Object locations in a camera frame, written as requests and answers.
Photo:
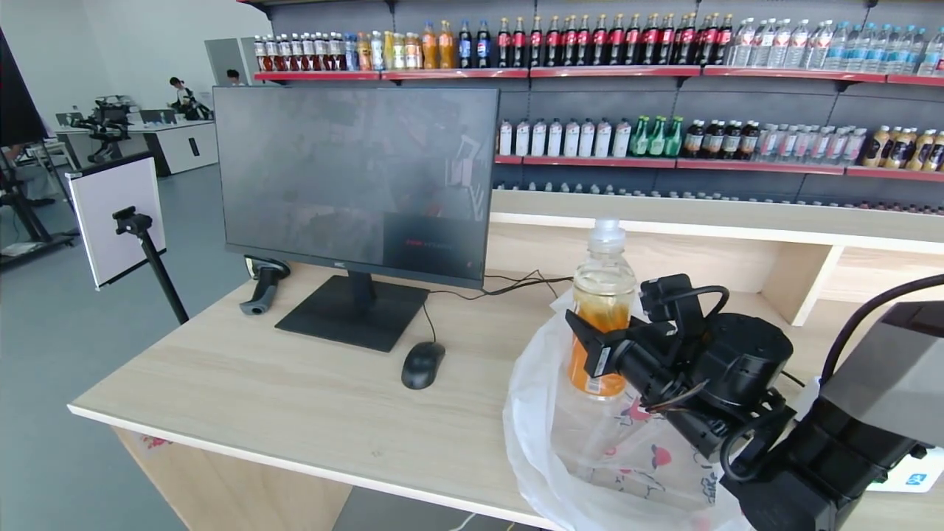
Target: computer mouse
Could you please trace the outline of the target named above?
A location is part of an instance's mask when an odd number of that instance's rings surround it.
[[[410,389],[425,389],[432,385],[445,355],[446,347],[439,343],[417,343],[403,361],[403,374],[400,376],[403,385]]]

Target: plastic bag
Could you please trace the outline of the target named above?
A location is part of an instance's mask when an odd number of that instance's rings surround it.
[[[556,314],[514,364],[503,411],[505,446],[518,489],[538,514],[572,531],[750,529],[712,466],[676,430],[622,400],[580,395],[564,376],[573,335]],[[640,312],[634,308],[633,314]]]

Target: whiteboard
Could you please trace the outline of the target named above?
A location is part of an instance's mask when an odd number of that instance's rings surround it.
[[[115,233],[118,224],[112,214],[133,206],[138,214],[151,216],[154,224],[147,233],[158,252],[166,250],[153,155],[139,153],[65,176],[76,204],[78,227],[82,231],[95,289],[113,283],[147,262],[137,237]]]

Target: wooden desk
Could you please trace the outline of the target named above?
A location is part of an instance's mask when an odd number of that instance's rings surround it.
[[[476,301],[430,295],[447,357],[432,387],[411,391],[400,368],[413,344],[430,339],[422,315],[390,354],[273,328],[335,273],[296,265],[262,317],[239,311],[253,289],[240,287],[70,410],[113,426],[191,529],[328,531],[351,485],[557,528],[518,494],[501,422],[514,360],[550,316],[550,292],[535,286]],[[728,305],[784,327],[797,348],[789,368],[801,378],[818,372],[854,307],[824,301],[805,327],[791,329],[759,295],[735,293]],[[136,434],[175,444],[147,450]],[[846,529],[930,529],[942,507],[940,486],[868,493]]]

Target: monitor stand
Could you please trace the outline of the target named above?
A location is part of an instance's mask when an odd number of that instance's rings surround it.
[[[393,349],[429,290],[375,283],[367,273],[334,275],[276,324],[286,332],[313,335],[374,351]]]

